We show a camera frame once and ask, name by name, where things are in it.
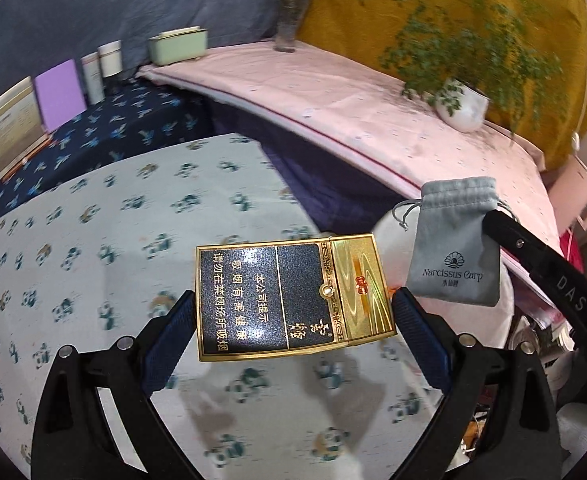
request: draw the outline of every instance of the panda print tablecloth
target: panda print tablecloth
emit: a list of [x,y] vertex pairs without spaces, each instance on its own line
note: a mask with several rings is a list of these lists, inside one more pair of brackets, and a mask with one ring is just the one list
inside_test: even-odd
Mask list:
[[[194,287],[195,247],[312,237],[257,142],[232,134],[92,171],[0,219],[0,445],[30,474],[55,352],[108,348]],[[126,462],[142,468],[108,391]],[[439,395],[400,337],[296,358],[201,363],[195,339],[152,402],[205,478],[386,480]]]

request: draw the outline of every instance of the red fabric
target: red fabric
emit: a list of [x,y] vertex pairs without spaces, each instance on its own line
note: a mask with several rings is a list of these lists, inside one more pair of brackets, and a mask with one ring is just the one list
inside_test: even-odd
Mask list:
[[560,237],[560,249],[562,249],[562,254],[565,255],[565,258],[571,265],[576,267],[580,272],[585,272],[580,248],[578,247],[576,237],[573,236],[570,230]]

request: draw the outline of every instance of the pink tablecloth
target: pink tablecloth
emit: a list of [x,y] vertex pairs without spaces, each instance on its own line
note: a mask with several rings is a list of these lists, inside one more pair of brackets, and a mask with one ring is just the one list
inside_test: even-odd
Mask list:
[[[294,54],[270,42],[214,48],[198,59],[145,67],[158,83],[209,94],[322,146],[410,198],[430,180],[490,175],[522,224],[560,252],[553,209],[531,156],[485,127],[462,134],[402,82],[304,43]],[[507,258],[522,277],[522,269]]]

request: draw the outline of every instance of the metal screw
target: metal screw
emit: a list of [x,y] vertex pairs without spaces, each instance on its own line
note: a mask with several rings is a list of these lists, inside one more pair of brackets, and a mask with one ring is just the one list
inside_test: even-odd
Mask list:
[[73,354],[73,346],[65,345],[60,350],[58,350],[58,355],[63,359],[66,359],[71,354]]
[[120,350],[128,350],[129,348],[131,348],[133,346],[133,338],[129,337],[128,335],[121,337],[118,339],[116,346]]
[[466,348],[472,348],[477,343],[476,338],[474,338],[474,336],[472,336],[471,334],[460,334],[460,336],[458,337],[458,341],[462,346],[465,346]]
[[530,341],[523,341],[520,343],[520,350],[525,352],[527,355],[535,354],[535,346]]

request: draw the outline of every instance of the black and gold box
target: black and gold box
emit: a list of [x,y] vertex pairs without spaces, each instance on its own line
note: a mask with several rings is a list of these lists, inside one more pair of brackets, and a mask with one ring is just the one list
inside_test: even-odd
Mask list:
[[309,354],[396,334],[373,235],[196,251],[200,361]]

